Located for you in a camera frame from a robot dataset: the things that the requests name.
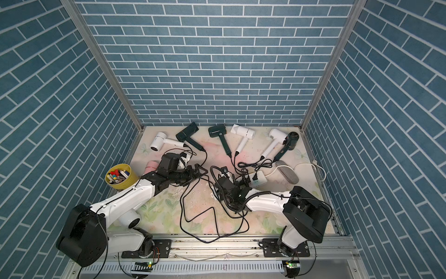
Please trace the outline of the white power strip coloured sockets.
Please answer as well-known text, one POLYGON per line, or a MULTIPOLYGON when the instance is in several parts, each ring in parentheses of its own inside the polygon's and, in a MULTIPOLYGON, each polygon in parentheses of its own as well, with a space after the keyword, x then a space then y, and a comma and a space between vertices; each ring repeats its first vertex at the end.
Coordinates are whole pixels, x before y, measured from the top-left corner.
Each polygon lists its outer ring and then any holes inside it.
POLYGON ((251 188, 258 188, 268 182, 265 174, 261 170, 248 174, 248 178, 245 181, 246 185, 251 188))

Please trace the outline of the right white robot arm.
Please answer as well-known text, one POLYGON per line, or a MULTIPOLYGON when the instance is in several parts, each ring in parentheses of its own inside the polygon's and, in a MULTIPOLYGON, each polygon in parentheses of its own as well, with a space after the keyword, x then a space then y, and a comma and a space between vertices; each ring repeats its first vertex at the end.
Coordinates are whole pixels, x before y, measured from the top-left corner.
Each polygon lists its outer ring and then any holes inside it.
POLYGON ((283 216, 287 222, 276 241, 285 256, 294 256, 306 241, 320 244, 332 216, 332 208, 301 186, 275 193, 233 183, 227 175, 215 179, 216 193, 226 206, 236 212, 269 212, 283 216))

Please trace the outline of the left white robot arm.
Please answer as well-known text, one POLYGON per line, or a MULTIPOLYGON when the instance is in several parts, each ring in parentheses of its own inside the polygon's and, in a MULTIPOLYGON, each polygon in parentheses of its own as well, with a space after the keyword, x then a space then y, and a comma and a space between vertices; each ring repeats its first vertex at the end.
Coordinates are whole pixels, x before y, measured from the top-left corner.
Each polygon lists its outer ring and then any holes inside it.
POLYGON ((207 173, 198 163, 188 165, 184 152, 166 153, 156 170, 131 187, 93 205, 74 207, 55 246, 81 267, 111 253, 133 252, 147 258, 154 250, 153 237, 140 228, 137 210, 170 185, 186 186, 207 173))

